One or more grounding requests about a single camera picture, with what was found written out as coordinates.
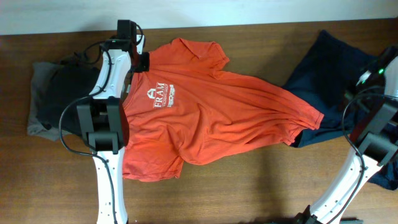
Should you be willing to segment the orange printed t-shirt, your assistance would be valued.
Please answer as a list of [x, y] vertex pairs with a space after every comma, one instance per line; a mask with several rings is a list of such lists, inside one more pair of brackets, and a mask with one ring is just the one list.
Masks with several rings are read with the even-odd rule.
[[184, 163], [290, 145], [303, 130], [321, 125], [323, 114], [291, 92], [226, 71], [229, 59], [216, 42], [177, 38], [149, 56], [149, 70], [133, 76], [123, 104], [125, 179], [177, 178]]

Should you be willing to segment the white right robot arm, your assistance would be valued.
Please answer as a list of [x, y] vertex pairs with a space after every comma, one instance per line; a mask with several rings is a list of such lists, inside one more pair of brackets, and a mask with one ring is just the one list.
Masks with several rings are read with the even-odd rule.
[[348, 157], [326, 192], [293, 223], [339, 223], [369, 178], [397, 159], [397, 47], [366, 64], [338, 97]]

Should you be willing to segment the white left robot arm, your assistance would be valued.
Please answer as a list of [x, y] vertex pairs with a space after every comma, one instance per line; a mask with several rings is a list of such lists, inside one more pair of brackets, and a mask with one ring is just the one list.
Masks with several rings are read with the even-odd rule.
[[103, 63], [88, 95], [76, 106], [83, 142], [90, 148], [98, 184], [98, 223], [127, 223], [123, 196], [123, 157], [129, 128], [123, 109], [128, 75], [149, 69], [143, 52], [142, 29], [130, 20], [119, 20], [116, 36], [100, 45]]

